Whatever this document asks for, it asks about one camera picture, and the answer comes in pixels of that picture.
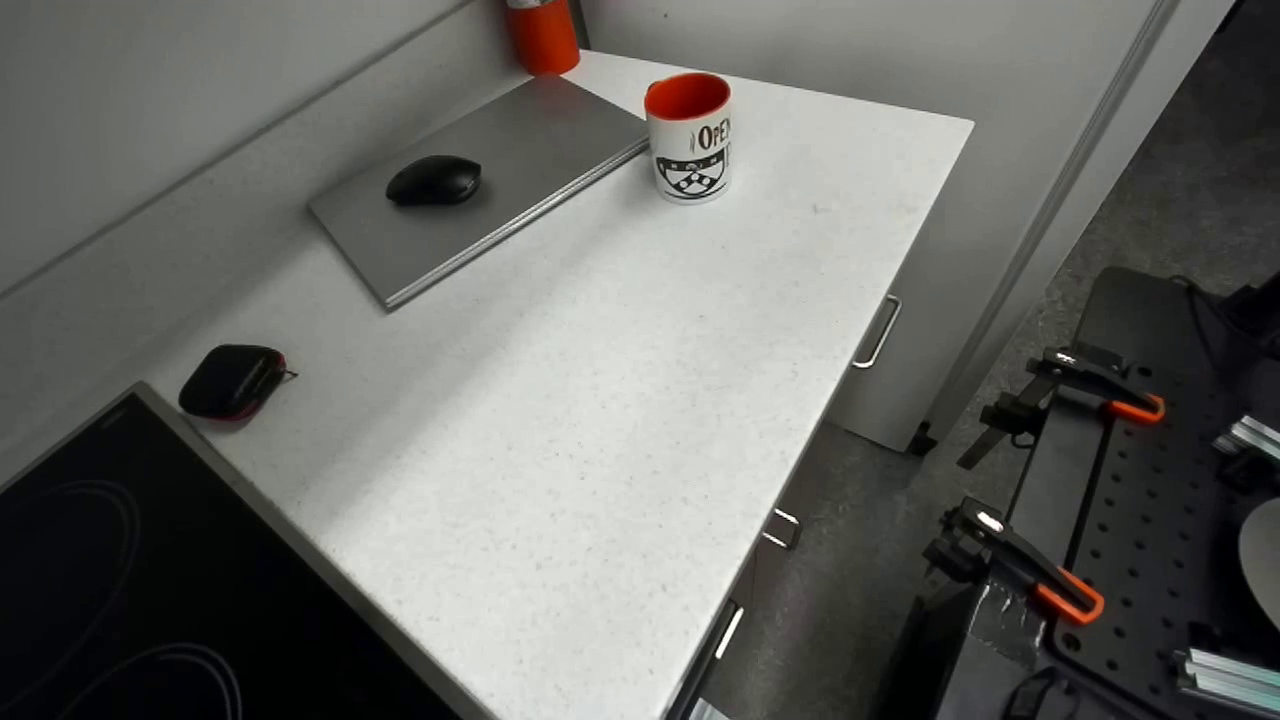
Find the clamp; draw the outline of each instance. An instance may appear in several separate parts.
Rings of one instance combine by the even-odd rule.
[[[1102,596],[1065,568],[1050,562],[1043,553],[1014,532],[1000,511],[972,497],[942,515],[942,537],[924,548],[931,568],[938,568],[952,580],[975,583],[987,578],[993,564],[1019,578],[1027,594],[1043,609],[1076,625],[1087,625],[1102,615]],[[966,541],[978,544],[965,550]]]
[[[1124,359],[1100,347],[1083,342],[1070,348],[1048,347],[1042,357],[1027,361],[1027,372],[1036,378],[1020,393],[1001,392],[995,404],[982,409],[987,429],[956,465],[972,470],[1005,436],[1039,437],[1048,414],[1041,404],[1059,387],[1100,397],[1106,401],[1106,414],[1138,424],[1155,425],[1165,416],[1165,401],[1130,386],[1124,379]]]

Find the white speckled countertop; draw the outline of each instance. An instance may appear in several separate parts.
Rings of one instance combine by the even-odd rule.
[[[567,77],[641,114],[673,72]],[[122,370],[174,401],[219,342],[280,348],[301,377],[206,436],[497,717],[662,716],[972,128],[731,85],[714,202],[644,155],[393,314],[284,213]]]

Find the black pouch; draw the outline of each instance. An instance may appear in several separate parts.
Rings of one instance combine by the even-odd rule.
[[[262,407],[285,375],[284,355],[257,345],[219,345],[178,393],[178,406],[197,418],[244,420]]]

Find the orange clamp handle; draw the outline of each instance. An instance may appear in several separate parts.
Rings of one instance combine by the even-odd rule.
[[[1107,404],[1107,413],[1111,413],[1116,418],[1132,420],[1139,425],[1155,425],[1165,419],[1165,398],[1158,395],[1151,395],[1149,392],[1147,393],[1147,397],[1156,404],[1157,407],[1155,413],[1149,413],[1142,407],[1134,407],[1133,405],[1128,405],[1125,402],[1115,401]]]
[[[1036,584],[1036,597],[1048,605],[1050,610],[1062,618],[1066,618],[1074,625],[1088,625],[1089,623],[1097,620],[1098,615],[1102,615],[1103,605],[1106,605],[1102,600],[1102,594],[1084,584],[1083,580],[1069,573],[1066,568],[1059,568],[1059,571],[1062,573],[1062,577],[1066,578],[1068,582],[1080,588],[1080,592],[1089,596],[1089,600],[1093,601],[1093,607],[1088,611],[1080,610],[1066,600],[1062,600],[1062,596],[1048,589],[1047,585],[1039,583]]]

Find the gray floor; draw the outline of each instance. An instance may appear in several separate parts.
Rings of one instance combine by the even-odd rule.
[[[708,687],[735,720],[861,719],[909,603],[920,550],[964,497],[1009,501],[1024,455],[998,447],[975,473],[954,462],[977,410],[1021,387],[1024,359],[1066,342],[1107,265],[1181,273],[1213,291],[1280,270],[1280,3],[1249,0],[1170,101],[1044,299],[923,461],[823,427],[796,486],[818,498],[799,547],[758,593]]]

